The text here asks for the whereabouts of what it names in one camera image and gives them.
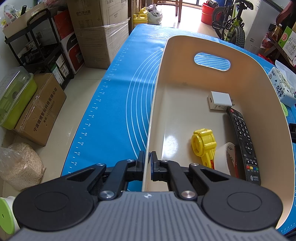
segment green plastic container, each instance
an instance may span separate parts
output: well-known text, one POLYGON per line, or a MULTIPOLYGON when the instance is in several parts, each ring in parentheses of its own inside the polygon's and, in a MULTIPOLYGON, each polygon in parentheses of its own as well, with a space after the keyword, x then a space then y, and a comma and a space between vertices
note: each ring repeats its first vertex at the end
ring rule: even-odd
POLYGON ((0 126, 12 130, 37 90, 33 74, 13 68, 0 82, 0 126))

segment blue mat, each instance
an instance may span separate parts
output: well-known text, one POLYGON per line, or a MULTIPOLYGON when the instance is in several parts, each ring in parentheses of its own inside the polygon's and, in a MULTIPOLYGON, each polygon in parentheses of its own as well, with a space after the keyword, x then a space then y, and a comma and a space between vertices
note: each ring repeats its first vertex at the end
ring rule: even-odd
MULTIPOLYGON (((93 95, 72 142, 62 175, 99 162, 114 166, 117 161, 135 159, 140 150, 146 150, 160 59, 167 39, 175 35, 199 37, 236 48, 254 58, 267 73, 273 67, 264 59, 214 37, 177 28, 138 25, 119 50, 93 95)), ((196 56, 195 61, 208 66, 219 63, 217 59, 207 62, 204 58, 206 56, 196 56)), ((287 121, 295 123, 296 110, 288 108, 288 111, 287 121)), ((141 182, 131 182, 128 188, 140 191, 141 182)), ((296 203, 279 229, 283 234, 296 227, 295 206, 296 203)))

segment charger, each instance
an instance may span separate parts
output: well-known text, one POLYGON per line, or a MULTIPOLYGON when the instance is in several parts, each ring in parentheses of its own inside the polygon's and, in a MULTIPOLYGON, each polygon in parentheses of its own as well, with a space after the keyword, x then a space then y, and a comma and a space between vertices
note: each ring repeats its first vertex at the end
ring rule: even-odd
POLYGON ((207 97, 211 110, 227 110, 232 106, 229 94, 211 91, 207 97))

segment ribbed gray panel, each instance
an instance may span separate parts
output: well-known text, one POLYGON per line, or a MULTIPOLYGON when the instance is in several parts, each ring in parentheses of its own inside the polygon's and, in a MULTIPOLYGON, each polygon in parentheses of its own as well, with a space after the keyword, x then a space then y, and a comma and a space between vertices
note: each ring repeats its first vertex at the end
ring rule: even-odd
POLYGON ((58 232, 22 229, 11 241, 280 241, 275 229, 237 232, 209 220, 195 202, 181 201, 173 192, 123 192, 103 201, 83 223, 58 232))

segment black remote control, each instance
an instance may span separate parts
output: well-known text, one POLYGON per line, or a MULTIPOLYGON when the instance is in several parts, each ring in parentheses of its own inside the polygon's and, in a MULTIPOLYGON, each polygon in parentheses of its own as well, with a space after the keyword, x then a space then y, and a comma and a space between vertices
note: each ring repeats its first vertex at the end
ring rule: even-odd
POLYGON ((248 182, 261 185, 253 143, 242 114, 231 107, 228 107, 227 114, 231 119, 237 136, 235 151, 239 177, 248 182))

